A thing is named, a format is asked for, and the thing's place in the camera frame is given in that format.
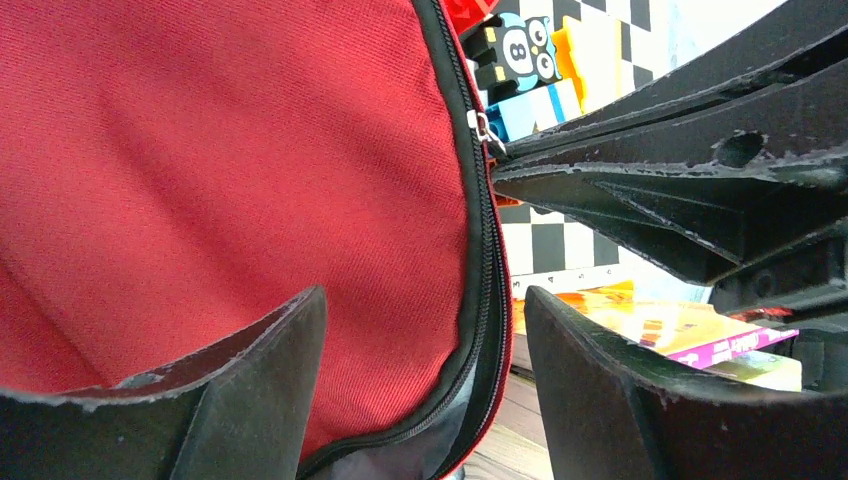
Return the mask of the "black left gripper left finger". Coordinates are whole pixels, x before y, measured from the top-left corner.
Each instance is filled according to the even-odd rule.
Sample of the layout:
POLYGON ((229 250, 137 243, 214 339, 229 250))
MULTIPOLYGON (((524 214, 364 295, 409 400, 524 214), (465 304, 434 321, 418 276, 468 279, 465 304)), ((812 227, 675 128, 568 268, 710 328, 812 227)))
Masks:
POLYGON ((3 390, 5 479, 292 479, 322 355, 323 288, 113 388, 3 390))

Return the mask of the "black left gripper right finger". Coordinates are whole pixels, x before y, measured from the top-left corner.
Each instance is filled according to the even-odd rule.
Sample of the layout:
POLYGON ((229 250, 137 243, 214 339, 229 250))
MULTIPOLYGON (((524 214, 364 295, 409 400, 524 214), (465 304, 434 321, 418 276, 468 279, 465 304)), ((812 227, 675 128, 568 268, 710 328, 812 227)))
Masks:
POLYGON ((704 373, 525 297, 529 353, 557 479, 843 479, 847 395, 704 373))

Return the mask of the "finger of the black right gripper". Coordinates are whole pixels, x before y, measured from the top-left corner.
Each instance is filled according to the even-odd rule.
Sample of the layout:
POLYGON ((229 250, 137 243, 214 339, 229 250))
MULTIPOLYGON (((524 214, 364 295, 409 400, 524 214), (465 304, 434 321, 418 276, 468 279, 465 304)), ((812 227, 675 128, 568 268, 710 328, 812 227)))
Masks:
POLYGON ((738 34, 592 113, 507 144, 511 159, 681 118, 772 86, 782 87, 847 57, 844 1, 787 1, 738 34))

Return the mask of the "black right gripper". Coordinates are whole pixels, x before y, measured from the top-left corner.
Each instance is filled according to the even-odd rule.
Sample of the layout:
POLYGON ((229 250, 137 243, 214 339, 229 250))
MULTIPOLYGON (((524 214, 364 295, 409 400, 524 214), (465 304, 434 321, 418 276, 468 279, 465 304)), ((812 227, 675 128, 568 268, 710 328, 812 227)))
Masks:
POLYGON ((845 62, 737 96, 715 88, 572 123, 513 149, 494 173, 500 194, 570 216, 693 283, 751 267, 716 283, 710 303, 796 330, 767 350, 802 363, 805 389, 847 387, 845 62))

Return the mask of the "purple book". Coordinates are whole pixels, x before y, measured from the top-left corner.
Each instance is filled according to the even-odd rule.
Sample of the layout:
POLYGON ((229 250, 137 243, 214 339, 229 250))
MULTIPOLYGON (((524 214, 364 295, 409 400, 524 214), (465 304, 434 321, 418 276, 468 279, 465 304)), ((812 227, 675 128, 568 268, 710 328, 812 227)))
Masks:
POLYGON ((777 330, 720 315, 709 304, 637 301, 631 281, 557 293, 555 298, 603 330, 696 369, 799 335, 796 329, 777 330))

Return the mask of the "red student backpack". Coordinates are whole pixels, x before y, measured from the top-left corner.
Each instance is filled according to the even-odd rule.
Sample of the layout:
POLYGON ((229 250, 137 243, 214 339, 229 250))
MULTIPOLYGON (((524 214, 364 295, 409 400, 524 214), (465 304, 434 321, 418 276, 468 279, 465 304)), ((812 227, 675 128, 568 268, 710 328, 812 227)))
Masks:
POLYGON ((1 393, 113 388, 323 288, 292 479, 458 479, 511 292, 449 1, 5 1, 1 393))

